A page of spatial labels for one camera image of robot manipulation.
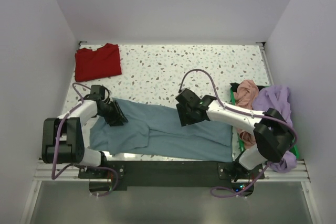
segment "pile of clothes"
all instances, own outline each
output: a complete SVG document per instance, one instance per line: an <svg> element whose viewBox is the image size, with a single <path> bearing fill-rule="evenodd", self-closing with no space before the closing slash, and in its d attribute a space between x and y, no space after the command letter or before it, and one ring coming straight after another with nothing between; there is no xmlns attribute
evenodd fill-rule
<svg viewBox="0 0 336 224"><path fill-rule="evenodd" d="M272 85L269 87L257 86L252 80L244 80L241 84L231 83L236 105L249 109L267 111L269 108L280 112L286 122L292 126L290 119L290 104L288 102L289 88L284 85ZM250 133L237 129L239 137L244 142L245 149L256 144L256 139ZM272 163L271 168L280 173L286 173L297 166L295 155L286 151L280 163Z"/></svg>

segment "speckled tabletop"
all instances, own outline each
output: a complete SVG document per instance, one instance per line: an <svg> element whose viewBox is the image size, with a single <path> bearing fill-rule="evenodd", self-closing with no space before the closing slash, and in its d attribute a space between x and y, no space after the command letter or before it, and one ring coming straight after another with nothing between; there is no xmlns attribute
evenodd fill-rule
<svg viewBox="0 0 336 224"><path fill-rule="evenodd" d="M95 50L103 45L81 45ZM119 45L122 75L83 82L88 86L101 84L111 90L112 96L134 102L157 104L175 108L175 97L184 73L201 68L213 77L221 100L230 100L229 84L252 79L258 85L269 85L266 69L258 46L221 45ZM71 83L75 82L75 72ZM184 86L198 96L213 95L208 77L192 72ZM88 90L79 88L83 94ZM76 105L78 96L71 85L63 113ZM97 119L90 119L82 128L85 146L89 146L90 128ZM239 154L235 129L233 130L233 157ZM111 160L185 161L187 159L119 153Z"/></svg>

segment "green basket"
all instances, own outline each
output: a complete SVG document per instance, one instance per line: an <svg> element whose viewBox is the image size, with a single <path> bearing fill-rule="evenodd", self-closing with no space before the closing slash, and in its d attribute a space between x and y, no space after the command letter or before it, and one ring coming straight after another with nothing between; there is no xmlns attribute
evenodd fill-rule
<svg viewBox="0 0 336 224"><path fill-rule="evenodd" d="M230 96L231 96L231 102L233 105L236 105L236 100L235 100L235 96L233 95L233 91L232 89L230 89ZM238 135L238 142L239 142L239 148L240 148L240 151L243 152L245 150L245 147L244 147L244 142L243 140L241 140L241 138L239 137L239 134ZM299 151L298 151L298 148L297 146L293 146L292 149L290 149L290 152L292 152L295 156L296 156L296 159L298 160L299 159Z"/></svg>

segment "light blue cloth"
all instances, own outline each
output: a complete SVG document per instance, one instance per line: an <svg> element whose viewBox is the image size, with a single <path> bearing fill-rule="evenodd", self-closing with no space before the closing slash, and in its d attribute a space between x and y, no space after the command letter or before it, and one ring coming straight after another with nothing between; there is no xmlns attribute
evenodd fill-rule
<svg viewBox="0 0 336 224"><path fill-rule="evenodd" d="M93 150L232 162L230 125L203 121L181 127L176 109L116 100L128 123L110 127L99 118L90 130Z"/></svg>

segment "white wall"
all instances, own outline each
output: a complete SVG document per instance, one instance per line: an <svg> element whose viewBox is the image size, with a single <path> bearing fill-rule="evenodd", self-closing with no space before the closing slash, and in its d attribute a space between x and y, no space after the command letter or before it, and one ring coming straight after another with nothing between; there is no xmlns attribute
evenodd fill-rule
<svg viewBox="0 0 336 224"><path fill-rule="evenodd" d="M43 121L60 113L76 42L56 0L0 4L0 222L12 224L40 157Z"/></svg>
<svg viewBox="0 0 336 224"><path fill-rule="evenodd" d="M135 43L266 41L290 0L57 0L77 39Z"/></svg>
<svg viewBox="0 0 336 224"><path fill-rule="evenodd" d="M336 204L336 0L291 0L266 43L276 83L291 87L300 152L324 223Z"/></svg>

